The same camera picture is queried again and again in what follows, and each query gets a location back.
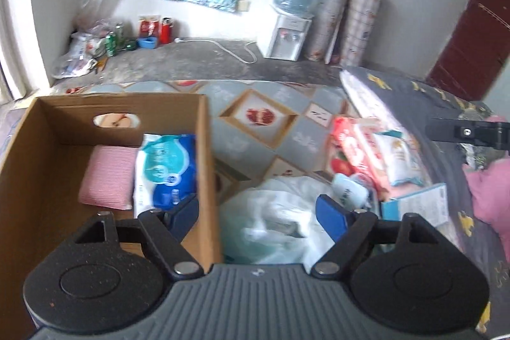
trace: gray ribbed panel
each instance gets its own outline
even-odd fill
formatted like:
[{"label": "gray ribbed panel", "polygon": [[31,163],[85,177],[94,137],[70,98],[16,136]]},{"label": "gray ribbed panel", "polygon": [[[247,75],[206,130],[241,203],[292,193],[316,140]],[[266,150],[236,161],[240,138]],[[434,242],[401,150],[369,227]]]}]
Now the gray ribbed panel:
[{"label": "gray ribbed panel", "polygon": [[[42,329],[34,340],[424,340],[362,314],[341,284],[308,276],[301,265],[214,265],[174,285],[162,305],[133,326],[102,336]],[[463,331],[441,340],[479,340]]]}]

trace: white power cord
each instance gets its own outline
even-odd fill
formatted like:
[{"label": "white power cord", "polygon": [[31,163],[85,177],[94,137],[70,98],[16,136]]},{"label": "white power cord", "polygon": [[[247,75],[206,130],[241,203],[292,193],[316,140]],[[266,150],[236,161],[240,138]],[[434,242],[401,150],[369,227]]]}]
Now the white power cord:
[{"label": "white power cord", "polygon": [[219,43],[217,43],[216,41],[213,41],[213,40],[182,40],[180,38],[175,38],[174,42],[177,43],[177,44],[180,44],[180,43],[183,43],[183,42],[199,42],[199,41],[202,41],[202,42],[211,42],[213,43],[214,45],[216,45],[217,47],[223,49],[223,51],[225,52],[228,52],[231,56],[233,56],[234,58],[237,58],[239,61],[241,61],[243,64],[255,64],[256,61],[257,61],[257,57],[255,54],[253,54],[253,52],[251,52],[249,49],[248,49],[248,45],[250,44],[254,44],[255,41],[251,41],[251,42],[248,42],[244,45],[244,49],[246,51],[249,52],[249,54],[251,55],[251,57],[253,58],[253,61],[252,62],[248,62],[248,61],[244,61],[244,59],[242,59],[240,56],[237,56],[236,54],[234,54],[232,51],[229,51],[228,49],[226,49],[225,47],[221,46]]}]

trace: wall outlet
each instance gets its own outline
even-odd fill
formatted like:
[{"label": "wall outlet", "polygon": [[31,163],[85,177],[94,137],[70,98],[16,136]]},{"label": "wall outlet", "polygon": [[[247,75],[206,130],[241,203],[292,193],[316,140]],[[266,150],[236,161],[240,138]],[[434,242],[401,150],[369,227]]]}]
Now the wall outlet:
[{"label": "wall outlet", "polygon": [[239,12],[248,12],[250,8],[250,1],[240,0],[237,3],[237,10]]}]

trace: wet wipes package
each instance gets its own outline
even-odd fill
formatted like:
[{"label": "wet wipes package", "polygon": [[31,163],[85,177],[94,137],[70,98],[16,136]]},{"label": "wet wipes package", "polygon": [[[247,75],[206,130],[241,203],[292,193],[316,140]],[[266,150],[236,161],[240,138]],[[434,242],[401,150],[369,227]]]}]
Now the wet wipes package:
[{"label": "wet wipes package", "polygon": [[134,215],[172,210],[196,193],[195,136],[144,134],[136,158]]}]

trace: pomegranate print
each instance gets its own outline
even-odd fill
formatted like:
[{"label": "pomegranate print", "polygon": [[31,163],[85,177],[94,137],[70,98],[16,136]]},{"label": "pomegranate print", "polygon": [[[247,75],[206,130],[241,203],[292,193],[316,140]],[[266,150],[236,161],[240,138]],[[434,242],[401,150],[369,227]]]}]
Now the pomegranate print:
[{"label": "pomegranate print", "polygon": [[269,126],[274,122],[276,115],[268,108],[249,108],[246,110],[246,118],[258,126]]}]

